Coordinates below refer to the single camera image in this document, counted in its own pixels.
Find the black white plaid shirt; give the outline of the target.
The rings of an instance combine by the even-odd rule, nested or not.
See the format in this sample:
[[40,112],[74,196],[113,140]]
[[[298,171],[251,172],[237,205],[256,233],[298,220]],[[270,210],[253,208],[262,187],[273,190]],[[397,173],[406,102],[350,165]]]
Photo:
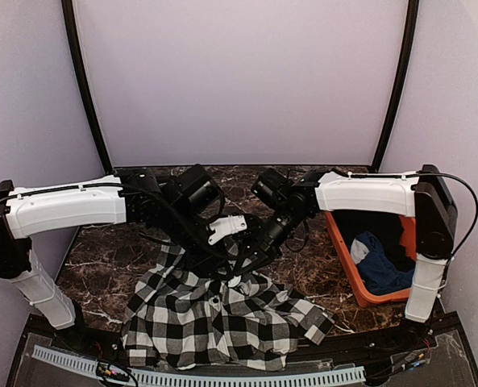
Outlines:
[[319,345],[335,324],[331,312],[261,273],[235,286],[181,267],[185,251],[162,247],[138,281],[121,338],[133,367],[163,360],[177,369],[234,363],[280,371],[300,339]]

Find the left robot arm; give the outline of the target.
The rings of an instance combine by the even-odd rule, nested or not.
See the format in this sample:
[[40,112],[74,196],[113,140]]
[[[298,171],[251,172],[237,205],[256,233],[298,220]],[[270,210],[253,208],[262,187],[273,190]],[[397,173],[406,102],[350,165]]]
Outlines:
[[191,254],[189,267],[208,259],[226,263],[217,248],[227,236],[246,230],[242,215],[201,213],[225,197],[197,164],[179,176],[156,177],[142,169],[113,173],[92,181],[44,188],[0,183],[0,278],[14,284],[64,340],[78,352],[94,345],[82,312],[62,293],[32,251],[31,237],[45,231],[97,224],[142,223],[162,230]]

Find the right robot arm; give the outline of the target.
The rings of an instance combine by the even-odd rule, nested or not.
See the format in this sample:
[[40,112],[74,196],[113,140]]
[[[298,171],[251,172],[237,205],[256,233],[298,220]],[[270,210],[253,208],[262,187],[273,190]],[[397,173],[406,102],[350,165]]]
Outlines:
[[272,262],[289,234],[320,211],[368,211],[411,218],[416,264],[405,307],[407,319],[392,333],[394,345],[408,350],[422,338],[421,323],[430,317],[447,282],[448,267],[461,247],[455,242],[458,210],[445,183],[449,177],[432,164],[416,172],[392,174],[309,171],[299,181],[267,169],[251,191],[274,214],[237,259],[233,273],[239,276]]

